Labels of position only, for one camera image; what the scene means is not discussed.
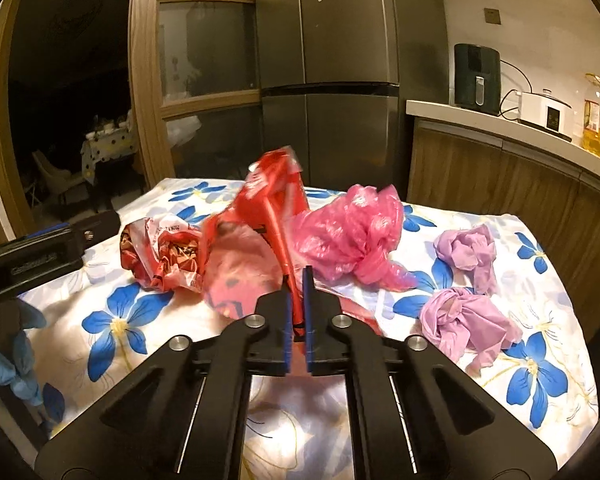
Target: refrigerator door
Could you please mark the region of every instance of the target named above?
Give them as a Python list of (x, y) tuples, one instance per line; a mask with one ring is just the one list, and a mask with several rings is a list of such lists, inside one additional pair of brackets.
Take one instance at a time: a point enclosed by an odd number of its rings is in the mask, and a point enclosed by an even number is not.
[(398, 82), (393, 0), (301, 0), (301, 8), (307, 84)]
[(256, 0), (261, 88), (305, 83), (300, 12), (300, 0)]
[(302, 181), (311, 182), (309, 136), (306, 127), (306, 96), (283, 95), (262, 98), (264, 151), (291, 146), (302, 168)]
[(344, 191), (395, 184), (404, 195), (408, 166), (397, 97), (311, 94), (306, 106), (312, 186)]
[(395, 0), (400, 98), (449, 102), (444, 0)]

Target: cooking oil bottle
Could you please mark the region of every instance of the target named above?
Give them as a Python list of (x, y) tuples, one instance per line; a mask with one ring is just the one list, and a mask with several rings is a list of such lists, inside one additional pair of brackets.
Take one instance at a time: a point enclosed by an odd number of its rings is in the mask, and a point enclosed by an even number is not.
[(586, 74), (587, 90), (584, 94), (584, 129), (582, 147), (600, 157), (600, 76)]

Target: power cord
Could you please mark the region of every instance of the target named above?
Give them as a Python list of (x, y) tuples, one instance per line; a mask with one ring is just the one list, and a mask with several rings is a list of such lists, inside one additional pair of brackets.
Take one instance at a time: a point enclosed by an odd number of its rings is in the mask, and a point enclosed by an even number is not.
[(517, 110), (518, 107), (516, 106), (515, 108), (510, 108), (509, 110), (504, 110), (502, 111), (502, 105), (504, 104), (504, 101), (507, 97), (509, 97), (509, 94), (511, 92), (515, 92), (516, 89), (513, 88), (511, 90), (509, 90), (506, 94), (504, 94), (504, 97), (502, 98), (502, 101), (500, 101), (500, 108), (498, 108), (498, 110), (500, 111), (500, 113), (498, 114), (498, 117), (504, 117), (507, 121), (515, 121), (516, 119), (509, 119), (508, 117), (505, 117), (504, 114), (506, 114), (507, 112), (512, 112), (513, 110)]
[(517, 66), (515, 66), (513, 63), (510, 63), (509, 61), (504, 61), (503, 59), (500, 60), (501, 63), (504, 63), (505, 65), (509, 65), (512, 66), (513, 68), (515, 68), (518, 72), (520, 72), (526, 79), (526, 82), (529, 83), (529, 89), (531, 91), (531, 93), (534, 92), (534, 87), (531, 84), (531, 81), (529, 81), (529, 78), (525, 75), (524, 72), (522, 72), (522, 70), (520, 70)]
[(507, 121), (517, 121), (518, 119), (509, 119), (508, 117), (505, 117), (504, 114), (506, 114), (507, 112), (512, 112), (513, 110), (517, 110), (518, 107), (516, 106), (515, 108), (509, 108), (509, 110), (504, 110), (503, 112), (500, 112), (500, 115), (502, 116), (503, 119), (506, 119)]

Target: purple plastic bag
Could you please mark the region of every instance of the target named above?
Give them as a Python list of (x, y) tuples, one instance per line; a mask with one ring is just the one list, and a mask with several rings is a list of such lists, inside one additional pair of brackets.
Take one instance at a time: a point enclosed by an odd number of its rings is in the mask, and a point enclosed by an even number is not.
[(326, 282), (352, 272), (364, 285), (405, 291), (416, 286), (415, 277), (388, 259), (403, 220), (394, 186), (378, 193), (356, 184), (330, 204), (293, 217), (288, 233), (296, 253)]
[(504, 316), (487, 296), (462, 287), (436, 292), (420, 311), (422, 335), (457, 363), (464, 351), (477, 353), (473, 371), (493, 364), (501, 349), (522, 339), (522, 330)]
[(433, 245), (441, 260), (456, 269), (473, 273), (474, 289), (478, 294), (496, 292), (496, 276), (493, 272), (496, 245), (485, 224), (465, 231), (445, 231)]

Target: white fabric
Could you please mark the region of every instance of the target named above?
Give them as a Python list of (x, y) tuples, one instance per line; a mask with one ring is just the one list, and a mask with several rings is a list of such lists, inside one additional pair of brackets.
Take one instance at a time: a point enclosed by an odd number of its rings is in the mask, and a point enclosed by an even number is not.
[[(121, 222), (124, 226), (144, 216), (177, 214), (186, 208), (182, 215), (190, 222), (199, 222), (205, 214), (224, 209), (241, 185), (226, 180), (167, 179), (122, 208)], [(323, 206), (336, 196), (334, 192), (309, 188), (307, 193), (311, 208)], [(500, 290), (493, 296), (494, 304), (520, 324), (524, 341), (532, 334), (542, 334), (547, 345), (546, 360), (564, 371), (568, 390), (548, 397), (546, 416), (535, 430), (530, 423), (532, 398), (538, 387), (535, 377), (525, 404), (507, 403), (512, 375), (525, 368), (527, 362), (500, 354), (493, 367), (483, 369), (475, 380), (542, 439), (554, 452), (558, 465), (562, 465), (598, 419), (596, 387), (582, 331), (555, 269), (539, 248), (531, 258), (518, 256), (523, 244), (515, 233), (522, 233), (535, 243), (531, 232), (514, 216), (479, 217), (413, 206), (405, 226), (417, 226), (419, 230), (402, 232), (392, 258), (409, 270), (432, 275), (433, 240), (443, 230), (469, 229), (482, 222), (496, 242), (494, 270)], [(534, 266), (543, 268), (536, 258), (546, 262), (547, 269), (542, 273)], [(117, 238), (88, 250), (84, 261), (83, 269), (24, 294), (24, 299), (38, 307), (48, 322), (47, 328), (31, 330), (29, 336), (40, 385), (49, 383), (64, 397), (66, 409), (56, 432), (146, 358), (128, 346), (116, 348), (115, 358), (102, 377), (96, 382), (88, 377), (88, 356), (98, 336), (86, 332), (81, 323), (91, 313), (106, 310), (107, 298), (116, 288), (132, 283), (133, 278), (120, 268)], [(454, 274), (453, 283), (470, 285), (461, 272)], [(420, 290), (404, 294), (363, 290), (352, 282), (341, 283), (336, 290), (373, 311), (382, 330), (399, 340), (413, 331), (415, 320), (393, 312), (394, 305), (401, 298), (425, 294)], [(200, 296), (177, 290), (157, 319), (141, 329), (151, 354), (173, 335), (184, 333), (201, 340), (217, 335), (226, 324)], [(459, 366), (464, 368), (472, 357), (465, 354)], [(353, 478), (346, 393), (341, 378), (254, 378), (249, 417), (253, 422), (250, 427), (259, 434), (246, 430), (244, 478)]]
[(167, 122), (167, 141), (170, 148), (183, 146), (196, 136), (202, 127), (197, 115), (173, 119)]

